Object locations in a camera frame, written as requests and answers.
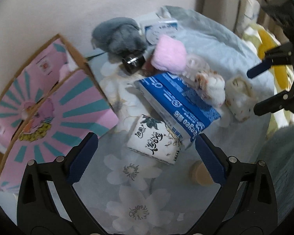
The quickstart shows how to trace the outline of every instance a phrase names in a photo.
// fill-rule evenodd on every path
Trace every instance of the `white wall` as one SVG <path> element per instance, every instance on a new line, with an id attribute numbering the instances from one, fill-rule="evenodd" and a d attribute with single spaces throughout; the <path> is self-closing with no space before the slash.
<path id="1" fill-rule="evenodd" d="M 0 0 L 0 93 L 26 58 L 56 33 L 82 53 L 91 32 L 113 17 L 136 17 L 162 5 L 201 9 L 203 0 Z"/>

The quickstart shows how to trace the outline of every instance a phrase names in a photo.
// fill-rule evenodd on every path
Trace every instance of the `rolled pink towel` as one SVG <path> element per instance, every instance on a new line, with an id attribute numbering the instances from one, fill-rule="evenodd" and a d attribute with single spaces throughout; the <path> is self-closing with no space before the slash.
<path id="1" fill-rule="evenodd" d="M 151 64 L 158 70 L 181 74 L 186 68 L 186 49 L 181 41 L 161 35 Z"/>

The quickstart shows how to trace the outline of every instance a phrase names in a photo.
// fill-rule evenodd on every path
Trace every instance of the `teal stripe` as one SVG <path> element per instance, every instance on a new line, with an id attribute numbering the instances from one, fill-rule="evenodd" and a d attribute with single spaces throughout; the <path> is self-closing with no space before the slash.
<path id="1" fill-rule="evenodd" d="M 5 107 L 5 108 L 10 108 L 10 109 L 13 109 L 13 110 L 17 110 L 16 107 L 12 106 L 11 104 L 8 104 L 5 101 L 0 101 L 0 106 Z"/>
<path id="2" fill-rule="evenodd" d="M 56 132 L 52 138 L 70 147 L 75 147 L 82 141 L 79 137 L 62 132 Z"/>
<path id="3" fill-rule="evenodd" d="M 65 49 L 62 45 L 60 45 L 60 44 L 54 43 L 53 46 L 55 47 L 55 49 L 56 49 L 58 52 L 63 52 L 63 53 L 66 52 L 66 49 Z"/>
<path id="4" fill-rule="evenodd" d="M 68 91 L 65 96 L 61 98 L 59 103 L 61 105 L 66 104 L 68 101 L 72 100 L 74 97 L 79 95 L 80 93 L 86 91 L 87 89 L 94 86 L 94 83 L 89 79 L 89 77 L 82 80 L 80 83 L 78 83 L 73 89 Z"/>
<path id="5" fill-rule="evenodd" d="M 109 109 L 109 105 L 107 104 L 107 102 L 104 99 L 100 99 L 96 102 L 87 104 L 85 106 L 76 108 L 74 110 L 64 112 L 62 116 L 63 118 L 68 118 L 68 117 L 89 114 L 92 112 L 97 112 L 97 111 L 102 111 L 107 109 Z"/>
<path id="6" fill-rule="evenodd" d="M 17 105 L 21 105 L 21 102 L 15 97 L 15 95 L 10 90 L 8 90 L 5 93 L 5 95 L 9 97 L 12 101 L 14 101 Z"/>
<path id="7" fill-rule="evenodd" d="M 53 146 L 51 146 L 50 144 L 48 144 L 47 142 L 43 142 L 43 145 L 48 148 L 48 150 L 54 155 L 54 156 L 60 156 L 63 155 L 63 153 L 61 153 L 59 150 L 55 149 Z"/>
<path id="8" fill-rule="evenodd" d="M 35 102 L 39 102 L 39 100 L 41 99 L 41 97 L 43 96 L 44 92 L 39 88 L 37 90 L 37 93 L 36 93 L 36 97 L 35 97 Z"/>
<path id="9" fill-rule="evenodd" d="M 30 76 L 28 75 L 27 71 L 24 71 L 24 77 L 25 77 L 27 97 L 28 99 L 30 99 Z"/>
<path id="10" fill-rule="evenodd" d="M 18 91 L 18 93 L 22 97 L 22 99 L 25 100 L 24 95 L 23 95 L 22 90 L 21 90 L 21 87 L 20 87 L 20 84 L 18 83 L 18 80 L 17 79 L 14 80 L 13 85 L 14 85 L 16 91 Z"/>
<path id="11" fill-rule="evenodd" d="M 35 155 L 35 160 L 38 164 L 44 163 L 45 160 L 43 158 L 43 155 L 41 154 L 39 145 L 34 146 L 34 155 Z"/>
<path id="12" fill-rule="evenodd" d="M 7 182 L 7 181 L 3 181 L 3 182 L 1 183 L 1 186 L 2 186 L 2 187 L 3 187 L 3 186 L 6 186 L 8 183 L 9 183 L 9 182 Z"/>
<path id="13" fill-rule="evenodd" d="M 70 128 L 79 128 L 79 129 L 88 129 L 91 132 L 97 134 L 98 136 L 104 135 L 108 128 L 97 124 L 97 123 L 71 123 L 71 122 L 62 122 L 61 126 L 70 127 Z"/>
<path id="14" fill-rule="evenodd" d="M 18 185 L 6 188 L 6 190 L 16 189 L 16 188 L 19 188 L 20 186 L 21 186 L 21 184 L 18 184 Z"/>
<path id="15" fill-rule="evenodd" d="M 8 118 L 8 117 L 13 117 L 13 116 L 17 116 L 18 113 L 0 113 L 0 118 Z"/>
<path id="16" fill-rule="evenodd" d="M 18 119 L 18 120 L 16 120 L 16 121 L 14 121 L 14 122 L 11 124 L 12 128 L 17 127 L 21 122 L 22 122 L 22 119 Z"/>
<path id="17" fill-rule="evenodd" d="M 24 156 L 25 156 L 25 153 L 26 153 L 26 149 L 27 147 L 26 146 L 21 146 L 20 150 L 18 151 L 14 161 L 15 162 L 18 162 L 18 163 L 22 163 L 23 162 L 23 159 L 24 159 Z"/>

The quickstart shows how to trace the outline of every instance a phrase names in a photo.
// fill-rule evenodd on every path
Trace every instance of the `blue and white box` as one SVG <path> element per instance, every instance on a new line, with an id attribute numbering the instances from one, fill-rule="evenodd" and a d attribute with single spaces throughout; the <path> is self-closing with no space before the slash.
<path id="1" fill-rule="evenodd" d="M 185 147 L 220 114 L 181 78 L 163 73 L 134 82 Z"/>

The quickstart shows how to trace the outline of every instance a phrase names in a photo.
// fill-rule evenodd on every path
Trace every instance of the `metal bolt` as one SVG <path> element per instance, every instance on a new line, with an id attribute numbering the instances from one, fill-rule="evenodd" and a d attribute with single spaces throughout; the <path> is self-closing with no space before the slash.
<path id="1" fill-rule="evenodd" d="M 237 162 L 237 159 L 236 159 L 236 157 L 234 157 L 234 156 L 230 156 L 230 157 L 229 157 L 229 161 L 230 161 L 231 163 L 236 163 L 236 162 Z"/>
<path id="2" fill-rule="evenodd" d="M 262 167 L 265 167 L 266 166 L 266 163 L 263 160 L 260 160 L 258 163 Z"/>
<path id="3" fill-rule="evenodd" d="M 63 162 L 63 160 L 64 160 L 64 156 L 58 156 L 57 158 L 56 158 L 56 161 L 58 162 L 58 163 L 60 163 L 60 162 Z"/>
<path id="4" fill-rule="evenodd" d="M 27 165 L 28 166 L 32 166 L 34 163 L 35 163 L 35 160 L 29 160 L 28 163 L 27 163 Z"/>

